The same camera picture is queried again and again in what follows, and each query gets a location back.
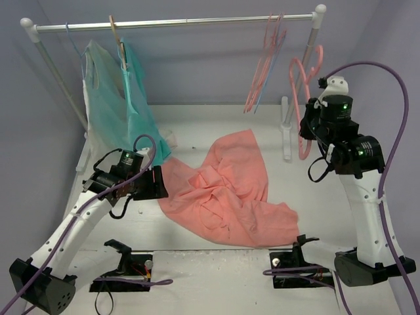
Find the salmon pink t shirt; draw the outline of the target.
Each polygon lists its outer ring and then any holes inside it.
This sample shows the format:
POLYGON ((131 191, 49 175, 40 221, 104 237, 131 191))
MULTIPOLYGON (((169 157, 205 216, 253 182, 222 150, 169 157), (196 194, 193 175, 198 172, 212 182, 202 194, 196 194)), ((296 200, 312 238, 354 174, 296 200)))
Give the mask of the salmon pink t shirt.
POLYGON ((250 129, 214 141, 200 167, 172 157, 162 173, 169 194, 159 201, 162 212, 207 241, 276 247, 299 235, 298 214, 268 202, 268 175, 250 129))

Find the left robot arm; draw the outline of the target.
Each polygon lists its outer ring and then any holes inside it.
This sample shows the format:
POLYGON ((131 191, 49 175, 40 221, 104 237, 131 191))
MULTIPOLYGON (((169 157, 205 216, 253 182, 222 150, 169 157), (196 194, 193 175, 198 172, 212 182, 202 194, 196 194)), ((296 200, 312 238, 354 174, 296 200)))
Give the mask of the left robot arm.
POLYGON ((16 294, 47 314, 61 314, 75 293, 100 276, 126 274, 132 249, 110 239, 86 254, 80 248, 95 226, 120 199, 166 198, 161 167, 152 164, 156 151, 120 150, 121 157, 108 172, 94 168, 67 216, 48 240, 28 259, 16 259, 9 268, 16 294))

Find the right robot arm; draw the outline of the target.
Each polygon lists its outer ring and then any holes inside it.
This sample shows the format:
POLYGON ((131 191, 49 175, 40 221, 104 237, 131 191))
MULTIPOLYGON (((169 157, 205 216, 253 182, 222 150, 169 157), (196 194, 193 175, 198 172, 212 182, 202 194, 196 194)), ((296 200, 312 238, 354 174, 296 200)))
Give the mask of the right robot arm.
POLYGON ((384 197, 379 196, 385 162, 378 140, 358 132, 351 120, 353 99, 333 94, 311 98, 306 104, 299 134, 315 140, 327 163, 325 174, 338 175, 350 205, 357 244, 339 248, 318 238, 299 236, 298 249, 290 254, 297 270, 312 264, 336 272, 349 287, 378 284, 391 277, 416 271, 415 261, 406 257, 395 236, 384 230, 388 215, 384 197))

